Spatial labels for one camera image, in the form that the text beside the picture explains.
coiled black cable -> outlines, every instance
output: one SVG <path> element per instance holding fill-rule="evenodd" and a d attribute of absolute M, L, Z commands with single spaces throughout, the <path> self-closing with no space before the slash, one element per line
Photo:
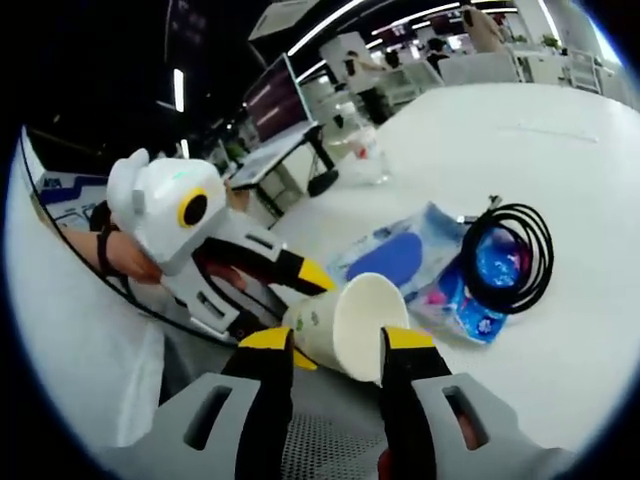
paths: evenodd
<path fill-rule="evenodd" d="M 511 286 L 489 285 L 478 271 L 478 247 L 494 230 L 511 236 L 520 257 L 519 275 Z M 487 210 L 471 224 L 459 258 L 465 285 L 480 305 L 499 313 L 520 313 L 535 305 L 549 286 L 554 263 L 551 233 L 533 208 L 504 205 Z"/>

office desk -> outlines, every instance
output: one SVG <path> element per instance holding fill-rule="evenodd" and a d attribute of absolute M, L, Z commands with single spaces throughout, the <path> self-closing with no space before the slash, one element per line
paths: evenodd
<path fill-rule="evenodd" d="M 467 371 L 511 404 L 543 446 L 579 450 L 622 401 L 640 353 L 640 115 L 575 89 L 536 84 L 431 90 L 380 129 L 395 177 L 294 206 L 274 228 L 327 261 L 376 227 L 434 201 L 479 214 L 489 194 L 538 209 L 556 265 L 533 309 L 486 348 L 438 337 Z"/>

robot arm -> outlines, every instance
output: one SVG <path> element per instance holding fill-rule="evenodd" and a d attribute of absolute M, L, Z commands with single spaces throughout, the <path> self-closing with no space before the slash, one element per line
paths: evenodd
<path fill-rule="evenodd" d="M 215 261 L 256 278 L 315 295 L 333 288 L 314 262 L 283 248 L 270 231 L 227 205 L 216 168 L 203 160 L 149 161 L 141 149 L 114 165 L 107 201 L 119 227 L 162 270 L 162 284 L 199 328 L 236 343 L 265 328 L 205 273 Z"/>

black cable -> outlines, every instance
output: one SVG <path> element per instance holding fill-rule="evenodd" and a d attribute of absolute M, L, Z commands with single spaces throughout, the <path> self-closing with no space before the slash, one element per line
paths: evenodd
<path fill-rule="evenodd" d="M 55 228 L 56 232 L 58 233 L 58 235 L 60 236 L 62 241 L 67 245 L 67 247 L 69 247 L 71 249 L 71 251 L 73 253 L 76 254 L 76 256 L 80 259 L 80 261 L 82 263 L 84 263 L 84 265 L 89 270 L 91 270 L 93 273 L 95 273 L 96 276 L 98 278 L 100 278 L 100 280 L 102 280 L 102 282 L 107 287 L 109 287 L 112 291 L 114 291 L 121 298 L 125 299 L 131 305 L 133 305 L 134 307 L 136 307 L 139 310 L 143 311 L 144 313 L 152 316 L 156 320 L 160 320 L 161 322 L 166 323 L 167 325 L 171 325 L 172 327 L 177 328 L 178 330 L 181 330 L 181 331 L 183 331 L 183 332 L 185 332 L 185 333 L 187 333 L 189 335 L 192 335 L 194 337 L 197 337 L 197 338 L 199 338 L 201 340 L 205 340 L 206 342 L 209 342 L 211 344 L 232 348 L 231 345 L 226 344 L 224 342 L 221 342 L 220 340 L 216 339 L 215 337 L 211 337 L 210 335 L 207 335 L 205 333 L 201 333 L 201 332 L 199 332 L 197 330 L 194 330 L 192 328 L 185 327 L 184 325 L 181 325 L 178 322 L 175 322 L 175 321 L 165 317 L 164 315 L 159 314 L 158 312 L 154 312 L 150 308 L 148 308 L 145 305 L 143 305 L 140 302 L 138 302 L 134 297 L 130 297 L 130 296 L 126 295 L 125 293 L 122 292 L 122 290 L 120 290 L 115 285 L 113 285 L 111 282 L 109 282 L 107 280 L 107 278 L 104 275 L 102 275 L 102 272 L 99 272 L 82 255 L 80 255 L 78 250 L 76 250 L 76 248 L 71 244 L 71 242 L 69 242 L 67 237 L 62 233 L 62 230 L 60 229 L 60 227 L 56 223 L 55 219 L 53 218 L 53 216 L 51 215 L 49 210 L 42 204 L 42 200 L 40 198 L 40 194 L 38 193 L 38 189 L 36 188 L 36 184 L 33 181 L 33 175 L 31 174 L 31 169 L 29 168 L 29 165 L 28 165 L 28 162 L 27 162 L 27 153 L 26 153 L 26 151 L 24 149 L 24 143 L 23 143 L 23 140 L 22 140 L 22 132 L 20 133 L 19 143 L 20 143 L 20 150 L 22 152 L 22 158 L 23 158 L 23 161 L 24 161 L 24 166 L 25 166 L 25 169 L 27 171 L 27 176 L 29 177 L 29 183 L 31 184 L 31 189 L 33 190 L 33 193 L 36 196 L 36 199 L 38 200 L 38 203 L 42 207 L 42 210 L 44 211 L 44 214 L 47 216 L 49 222 L 51 223 L 51 225 L 53 225 L 53 228 Z"/>
<path fill-rule="evenodd" d="M 478 247 L 494 230 L 511 236 L 520 257 L 519 275 L 512 286 L 489 285 L 478 271 Z M 540 300 L 551 280 L 551 233 L 533 208 L 517 203 L 504 205 L 487 210 L 471 224 L 459 258 L 465 285 L 480 305 L 499 313 L 520 313 Z"/>

metal mesh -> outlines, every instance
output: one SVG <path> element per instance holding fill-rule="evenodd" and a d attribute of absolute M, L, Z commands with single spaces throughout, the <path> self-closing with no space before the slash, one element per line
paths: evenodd
<path fill-rule="evenodd" d="M 326 417 L 294 413 L 282 455 L 285 480 L 354 480 L 376 472 L 383 434 L 347 429 Z"/>

